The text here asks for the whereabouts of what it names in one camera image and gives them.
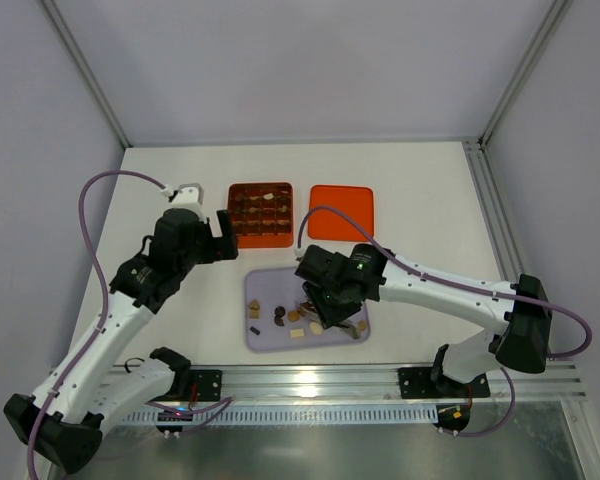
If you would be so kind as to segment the metal serving tongs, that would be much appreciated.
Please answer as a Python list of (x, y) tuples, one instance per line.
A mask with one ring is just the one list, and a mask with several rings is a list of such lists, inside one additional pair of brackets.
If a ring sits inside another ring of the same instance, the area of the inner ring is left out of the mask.
[[(322, 326), (323, 331), (325, 330), (325, 328), (322, 325), (320, 318), (317, 314), (317, 311), (315, 310), (314, 306), (309, 301), (296, 302), (295, 307), (296, 307), (296, 310), (299, 312), (300, 316), (304, 317), (305, 319), (307, 319), (309, 321), (309, 324), (311, 322), (317, 322)], [(359, 340), (361, 338), (360, 330), (358, 329), (358, 327), (356, 325), (354, 325), (349, 320), (346, 320), (342, 323), (335, 325), (334, 328), (338, 329), (342, 333), (345, 333), (346, 335), (348, 335), (349, 337), (351, 337), (354, 340)]]

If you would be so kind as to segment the orange tin lid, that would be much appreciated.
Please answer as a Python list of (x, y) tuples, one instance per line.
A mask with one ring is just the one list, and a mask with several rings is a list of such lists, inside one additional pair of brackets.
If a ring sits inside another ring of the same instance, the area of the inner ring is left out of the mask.
[[(309, 208), (331, 207), (349, 217), (371, 236), (375, 233), (374, 194), (371, 188), (346, 185), (314, 185)], [(308, 220), (313, 240), (364, 242), (366, 237), (348, 221), (331, 211), (316, 211)]]

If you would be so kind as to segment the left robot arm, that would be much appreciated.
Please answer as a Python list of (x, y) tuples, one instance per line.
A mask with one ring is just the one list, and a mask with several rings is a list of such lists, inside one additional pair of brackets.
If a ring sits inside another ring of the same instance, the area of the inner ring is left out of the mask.
[(33, 393), (7, 400), (5, 417), (29, 457), (40, 455), (74, 474), (94, 458), (104, 436), (141, 405), (160, 397), (188, 396), (191, 362), (167, 347), (153, 350), (117, 383), (101, 383), (195, 266), (237, 258), (230, 214), (220, 210), (217, 217), (220, 236), (192, 210), (166, 210), (144, 239), (142, 251), (124, 262), (106, 285), (102, 312), (73, 350)]

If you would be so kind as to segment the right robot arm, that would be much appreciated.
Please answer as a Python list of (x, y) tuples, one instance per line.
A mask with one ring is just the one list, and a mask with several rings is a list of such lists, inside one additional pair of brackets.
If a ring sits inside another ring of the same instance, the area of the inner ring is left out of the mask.
[(367, 301), (415, 305), (480, 327), (436, 352), (430, 381), (443, 397), (464, 393), (477, 377), (500, 368), (546, 369), (552, 314), (533, 276), (514, 283), (475, 280), (427, 270), (371, 244), (356, 245), (348, 256), (311, 245), (295, 275), (324, 328), (343, 326)]

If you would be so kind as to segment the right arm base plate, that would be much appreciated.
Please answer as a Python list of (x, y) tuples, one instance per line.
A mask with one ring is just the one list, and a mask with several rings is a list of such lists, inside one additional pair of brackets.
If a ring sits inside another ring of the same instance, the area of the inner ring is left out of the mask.
[(437, 385), (431, 379), (431, 367), (402, 367), (397, 370), (398, 386), (402, 399), (486, 399), (491, 396), (485, 374), (468, 384)]

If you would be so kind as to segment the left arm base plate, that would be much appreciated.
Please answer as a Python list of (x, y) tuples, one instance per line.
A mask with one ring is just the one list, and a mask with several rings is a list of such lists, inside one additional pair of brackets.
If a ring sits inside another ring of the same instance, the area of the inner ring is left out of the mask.
[(222, 379), (219, 369), (190, 369), (179, 380), (176, 398), (181, 402), (217, 402), (222, 395)]

